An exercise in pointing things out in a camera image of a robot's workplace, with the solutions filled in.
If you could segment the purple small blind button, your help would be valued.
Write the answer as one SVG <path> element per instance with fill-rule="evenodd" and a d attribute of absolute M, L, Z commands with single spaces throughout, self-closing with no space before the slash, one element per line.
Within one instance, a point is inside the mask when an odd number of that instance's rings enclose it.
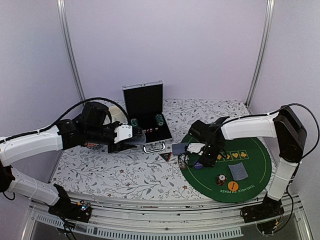
<path fill-rule="evenodd" d="M 199 162 L 197 162 L 194 166 L 193 166 L 195 169 L 199 170 L 199 169 L 202 169 L 203 168 L 203 165 Z"/>

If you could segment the orange poker chip stack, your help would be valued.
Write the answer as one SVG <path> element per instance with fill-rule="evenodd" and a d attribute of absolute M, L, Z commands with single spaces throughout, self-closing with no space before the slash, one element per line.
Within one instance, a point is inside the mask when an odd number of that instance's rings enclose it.
<path fill-rule="evenodd" d="M 223 186 L 226 182 L 226 176 L 224 174 L 219 174 L 216 178 L 216 184 L 218 186 Z"/>

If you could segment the blue playing card deck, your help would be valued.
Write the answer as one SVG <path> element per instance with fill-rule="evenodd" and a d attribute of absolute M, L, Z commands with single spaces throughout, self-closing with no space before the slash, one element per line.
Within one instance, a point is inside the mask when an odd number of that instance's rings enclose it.
<path fill-rule="evenodd" d="M 144 145 L 147 142 L 147 138 L 144 132 L 135 134 L 132 138 L 126 139 L 125 144 L 129 145 Z"/>

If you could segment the dealt blue playing card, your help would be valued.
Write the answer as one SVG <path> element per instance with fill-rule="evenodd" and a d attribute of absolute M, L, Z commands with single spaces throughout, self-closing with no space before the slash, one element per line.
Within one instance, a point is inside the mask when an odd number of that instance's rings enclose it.
<path fill-rule="evenodd" d="M 230 167 L 230 172 L 235 181 L 241 181 L 249 177 L 247 170 L 244 166 L 235 166 Z"/>

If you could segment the orange big blind button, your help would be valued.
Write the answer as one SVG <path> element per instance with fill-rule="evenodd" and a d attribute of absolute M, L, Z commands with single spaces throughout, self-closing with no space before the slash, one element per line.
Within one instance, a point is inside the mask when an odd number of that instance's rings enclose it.
<path fill-rule="evenodd" d="M 236 192 L 239 189 L 239 184 L 236 181 L 230 181 L 227 187 L 230 191 Z"/>

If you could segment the aluminium poker case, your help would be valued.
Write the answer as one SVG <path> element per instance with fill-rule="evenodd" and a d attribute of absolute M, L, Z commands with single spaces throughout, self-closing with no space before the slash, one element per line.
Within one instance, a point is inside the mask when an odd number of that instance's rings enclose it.
<path fill-rule="evenodd" d="M 173 140 L 169 125 L 164 117 L 164 85 L 161 80 L 147 83 L 124 85 L 122 87 L 125 109 L 131 119 L 137 119 L 138 128 L 146 136 L 142 149 L 146 154 L 162 152 L 166 143 Z M 161 114 L 165 124 L 158 126 L 155 116 Z M 158 128 L 158 131 L 145 133 L 143 130 Z"/>

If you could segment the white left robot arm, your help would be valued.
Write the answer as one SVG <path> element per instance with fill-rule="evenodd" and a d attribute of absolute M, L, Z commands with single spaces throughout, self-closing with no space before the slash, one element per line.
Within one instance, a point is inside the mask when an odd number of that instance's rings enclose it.
<path fill-rule="evenodd" d="M 0 191 L 44 202 L 63 216 L 74 205 L 62 186 L 49 184 L 48 173 L 58 152 L 87 144 L 119 145 L 134 136 L 134 128 L 118 121 L 104 124 L 65 119 L 52 126 L 0 139 Z"/>

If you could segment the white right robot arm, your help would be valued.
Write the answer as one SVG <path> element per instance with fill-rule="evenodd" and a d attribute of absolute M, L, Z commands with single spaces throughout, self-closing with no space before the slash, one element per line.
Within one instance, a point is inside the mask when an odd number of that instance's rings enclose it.
<path fill-rule="evenodd" d="M 294 107 L 307 111 L 316 129 L 320 129 L 319 121 L 307 106 L 289 103 L 266 113 L 236 118 L 223 116 L 212 123 L 197 120 L 189 130 L 189 134 L 203 145 L 197 151 L 199 162 L 209 168 L 216 165 L 218 155 L 222 153 L 227 141 L 262 138 L 264 141 L 273 139 L 277 143 L 278 154 L 274 154 L 270 144 L 266 143 L 267 150 L 275 161 L 276 171 L 265 195 L 267 200 L 258 208 L 262 218 L 269 218 L 278 210 L 277 202 L 294 181 L 301 161 L 310 155 L 320 142 L 317 138 L 311 149 L 305 151 L 307 129 L 295 113 Z"/>

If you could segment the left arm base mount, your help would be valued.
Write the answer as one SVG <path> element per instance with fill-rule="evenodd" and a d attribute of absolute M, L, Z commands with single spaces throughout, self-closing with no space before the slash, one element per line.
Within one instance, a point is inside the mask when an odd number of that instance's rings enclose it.
<path fill-rule="evenodd" d="M 62 219 L 88 223 L 92 207 L 89 201 L 80 200 L 72 203 L 69 197 L 61 197 L 54 205 L 48 207 L 48 213 Z"/>

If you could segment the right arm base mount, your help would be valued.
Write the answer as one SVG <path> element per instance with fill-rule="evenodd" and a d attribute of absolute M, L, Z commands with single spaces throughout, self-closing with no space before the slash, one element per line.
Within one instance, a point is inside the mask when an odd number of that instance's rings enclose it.
<path fill-rule="evenodd" d="M 268 196 L 265 196 L 262 203 L 241 208 L 240 216 L 243 218 L 245 223 L 273 218 L 273 220 L 257 224 L 257 229 L 260 233 L 264 235 L 271 235 L 275 233 L 279 224 L 279 220 L 276 220 L 276 217 L 281 218 L 284 212 L 281 200 L 273 200 Z"/>

